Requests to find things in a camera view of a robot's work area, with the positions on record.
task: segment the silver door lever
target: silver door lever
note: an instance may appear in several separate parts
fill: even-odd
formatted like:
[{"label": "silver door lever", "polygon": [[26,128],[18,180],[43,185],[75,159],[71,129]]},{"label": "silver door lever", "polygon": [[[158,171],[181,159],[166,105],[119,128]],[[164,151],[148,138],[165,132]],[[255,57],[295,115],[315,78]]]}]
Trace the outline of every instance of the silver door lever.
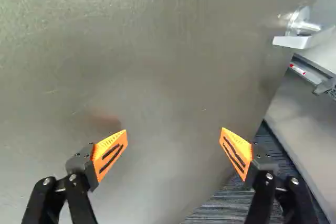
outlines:
[{"label": "silver door lever", "polygon": [[307,49],[328,40],[335,31],[335,25],[322,28],[320,25],[307,22],[309,7],[301,7],[289,20],[285,36],[275,36],[273,45],[296,49]]}]

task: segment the textured gray surface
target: textured gray surface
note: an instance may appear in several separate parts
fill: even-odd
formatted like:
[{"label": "textured gray surface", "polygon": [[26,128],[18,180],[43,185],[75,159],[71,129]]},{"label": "textured gray surface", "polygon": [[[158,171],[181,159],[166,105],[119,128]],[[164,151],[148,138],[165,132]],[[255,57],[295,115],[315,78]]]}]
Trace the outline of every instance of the textured gray surface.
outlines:
[{"label": "textured gray surface", "polygon": [[271,45],[278,15],[313,0],[0,1],[3,220],[122,127],[129,148],[91,197],[98,221],[165,224],[230,175],[219,129],[254,136],[290,59]]},{"label": "textured gray surface", "polygon": [[331,223],[336,222],[336,103],[288,71],[266,121],[314,193]]}]

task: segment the metal plate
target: metal plate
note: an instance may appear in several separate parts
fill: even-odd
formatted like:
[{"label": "metal plate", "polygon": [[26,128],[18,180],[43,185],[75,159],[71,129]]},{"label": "metal plate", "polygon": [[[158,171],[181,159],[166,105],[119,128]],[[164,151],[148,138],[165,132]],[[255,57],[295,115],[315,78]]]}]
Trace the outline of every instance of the metal plate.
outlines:
[{"label": "metal plate", "polygon": [[129,147],[98,221],[178,223],[226,180],[221,127],[251,139],[291,58],[278,16],[313,0],[1,0],[0,214],[89,142]]}]

